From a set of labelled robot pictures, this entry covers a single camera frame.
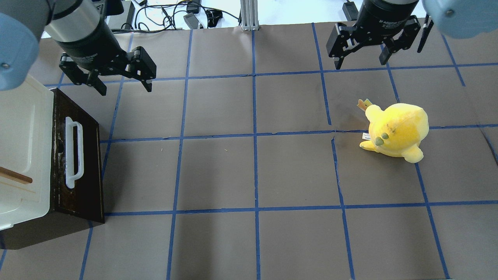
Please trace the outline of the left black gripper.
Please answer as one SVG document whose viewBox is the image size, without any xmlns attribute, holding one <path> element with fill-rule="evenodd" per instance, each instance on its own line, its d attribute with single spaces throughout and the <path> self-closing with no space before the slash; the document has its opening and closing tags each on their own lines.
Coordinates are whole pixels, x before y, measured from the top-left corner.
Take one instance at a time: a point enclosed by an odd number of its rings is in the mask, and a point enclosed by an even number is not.
<svg viewBox="0 0 498 280">
<path fill-rule="evenodd" d="M 74 42 L 59 42 L 58 45 L 65 51 L 59 68 L 74 85 L 85 84 L 106 96 L 107 87 L 98 77 L 98 69 L 111 67 L 113 74 L 135 79 L 147 92 L 152 92 L 152 80 L 157 73 L 153 59 L 142 46 L 130 52 L 124 51 L 103 19 L 87 37 Z M 89 72 L 84 73 L 79 66 Z"/>
</svg>

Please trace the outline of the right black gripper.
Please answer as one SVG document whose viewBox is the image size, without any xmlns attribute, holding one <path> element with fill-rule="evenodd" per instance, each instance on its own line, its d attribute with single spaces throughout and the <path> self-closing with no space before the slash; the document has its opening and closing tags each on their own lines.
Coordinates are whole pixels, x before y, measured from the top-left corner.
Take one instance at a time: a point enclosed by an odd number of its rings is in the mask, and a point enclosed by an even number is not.
<svg viewBox="0 0 498 280">
<path fill-rule="evenodd" d="M 381 65 L 386 65 L 397 51 L 411 48 L 421 29 L 418 18 L 411 16 L 417 4 L 418 0 L 364 0 L 356 26 L 336 23 L 331 30 L 326 50 L 334 60 L 335 69 L 341 69 L 345 57 L 356 51 L 356 42 L 383 42 Z M 398 39 L 393 39 L 401 30 Z"/>
</svg>

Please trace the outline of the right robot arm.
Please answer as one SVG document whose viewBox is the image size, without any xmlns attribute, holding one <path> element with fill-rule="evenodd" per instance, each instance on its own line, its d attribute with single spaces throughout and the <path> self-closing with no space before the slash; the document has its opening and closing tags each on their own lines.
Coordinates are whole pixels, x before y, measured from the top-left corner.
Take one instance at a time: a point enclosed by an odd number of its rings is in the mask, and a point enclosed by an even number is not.
<svg viewBox="0 0 498 280">
<path fill-rule="evenodd" d="M 366 46 L 383 46 L 379 62 L 386 65 L 391 55 L 411 48 L 418 34 L 420 53 L 433 27 L 454 39 L 497 29 L 496 0 L 423 0 L 423 24 L 413 14 L 417 4 L 417 0 L 364 0 L 354 25 L 336 23 L 331 31 L 326 49 L 335 68 L 341 69 L 347 55 Z"/>
</svg>

